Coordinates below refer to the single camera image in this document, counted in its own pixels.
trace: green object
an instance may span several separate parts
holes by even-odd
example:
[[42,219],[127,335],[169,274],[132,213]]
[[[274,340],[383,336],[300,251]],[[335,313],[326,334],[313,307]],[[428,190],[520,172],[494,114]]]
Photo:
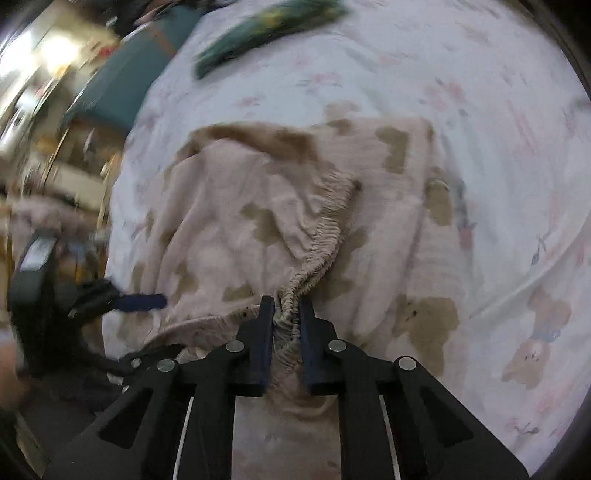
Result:
[[153,81],[204,13],[204,8],[178,5],[159,17],[153,28],[141,30],[123,43],[74,100],[61,122],[62,129],[75,118],[83,118],[127,134]]
[[217,66],[252,48],[327,24],[345,13],[347,9],[341,0],[289,0],[266,8],[205,49],[197,58],[197,77],[202,79]]

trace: floral pattern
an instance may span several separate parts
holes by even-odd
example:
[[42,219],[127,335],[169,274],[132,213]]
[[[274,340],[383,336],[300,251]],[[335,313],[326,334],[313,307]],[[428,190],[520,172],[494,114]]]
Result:
[[[195,56],[272,3],[240,0],[205,16],[153,84],[113,193],[110,275],[129,283],[148,180],[199,127],[243,118],[302,127],[336,121],[335,112],[427,118],[446,167],[468,287],[465,355],[447,358],[446,373],[461,372],[454,393],[533,473],[591,383],[591,108],[577,76],[559,48],[504,2],[353,0],[337,23],[252,50],[197,80]],[[570,306],[564,327],[535,327],[540,312],[528,299],[539,287]],[[103,323],[112,354],[129,349],[113,334],[119,321]],[[505,369],[522,344],[544,352],[539,382],[521,383]],[[504,373],[512,374],[505,382]],[[277,430],[264,413],[257,419],[235,445],[236,480],[331,478],[326,462],[338,464],[338,448],[327,453],[331,444],[311,441],[305,426],[286,420]],[[275,440],[265,443],[270,431]],[[296,474],[302,459],[307,476]]]

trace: teddy bear print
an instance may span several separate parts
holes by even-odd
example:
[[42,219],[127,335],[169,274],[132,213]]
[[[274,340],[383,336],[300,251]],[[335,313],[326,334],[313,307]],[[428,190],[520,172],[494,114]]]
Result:
[[572,312],[568,303],[552,299],[541,287],[534,290],[527,306],[535,313],[534,331],[503,369],[501,381],[515,380],[531,390],[542,380],[550,359],[550,344],[560,337]]

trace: pink flower print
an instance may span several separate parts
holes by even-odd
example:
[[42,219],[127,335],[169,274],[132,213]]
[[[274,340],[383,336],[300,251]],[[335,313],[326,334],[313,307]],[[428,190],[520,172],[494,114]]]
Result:
[[447,110],[448,104],[442,97],[443,91],[435,88],[433,85],[425,87],[425,96],[427,97],[427,105],[432,106],[435,110],[443,112]]
[[546,254],[546,260],[553,260],[557,255],[560,255],[563,250],[563,239],[558,240],[558,242],[548,250]]
[[548,435],[548,438],[556,437],[560,440],[564,436],[564,434],[566,433],[566,430],[568,428],[569,428],[569,424],[565,423],[563,420],[558,424],[558,426],[554,430],[552,430],[550,435]]
[[521,141],[515,145],[515,155],[521,158],[523,156],[537,154],[538,141],[535,139],[534,131],[531,129],[527,117],[523,112],[517,111],[510,101],[507,104],[515,122],[519,140]]
[[476,223],[469,223],[468,221],[462,222],[458,225],[457,231],[460,236],[460,248],[462,250],[472,250],[474,248],[474,229]]
[[382,64],[382,65],[398,65],[400,63],[400,60],[398,60],[396,58],[396,55],[394,55],[393,53],[382,53],[378,56],[378,61]]
[[558,228],[558,223],[563,213],[563,195],[557,191],[551,192],[550,199],[548,201],[548,229],[550,231],[554,231]]
[[261,100],[264,100],[265,96],[256,96],[256,97],[243,97],[238,100],[235,105],[240,108],[249,108],[252,106],[259,106],[261,104]]
[[514,432],[517,428],[517,417],[511,417],[507,423],[505,423],[505,431],[507,433]]
[[586,129],[582,128],[579,121],[577,121],[576,113],[573,108],[570,108],[569,111],[564,112],[564,126],[566,127],[566,138],[567,140],[572,140],[573,138],[588,138],[589,133]]
[[554,410],[556,407],[556,398],[554,396],[553,391],[546,392],[542,395],[542,398],[538,402],[538,406],[536,407],[536,412],[539,415],[543,415],[546,412]]
[[338,73],[316,73],[297,83],[299,87],[306,87],[308,93],[314,93],[321,86],[342,87],[343,77]]
[[294,61],[294,66],[299,69],[302,69],[304,67],[311,65],[312,62],[314,62],[314,57],[312,57],[308,53],[301,53],[300,52],[296,55],[296,58]]
[[456,102],[463,103],[466,101],[464,98],[464,90],[462,90],[462,87],[459,83],[449,82],[444,85],[444,88]]

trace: bed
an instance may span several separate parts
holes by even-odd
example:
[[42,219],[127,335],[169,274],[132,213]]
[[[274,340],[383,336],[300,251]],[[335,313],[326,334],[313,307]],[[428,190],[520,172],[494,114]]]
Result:
[[[152,85],[113,190],[107,275],[129,284],[142,194],[199,127],[428,119],[449,174],[467,286],[457,365],[465,372],[454,393],[534,473],[591,385],[591,105],[577,73],[505,3],[350,0],[337,23],[197,80],[197,54],[272,3],[240,0],[205,16]],[[103,321],[107,354],[131,348],[114,333],[121,321]],[[266,478],[237,460],[237,479]],[[335,475],[329,468],[318,478]]]

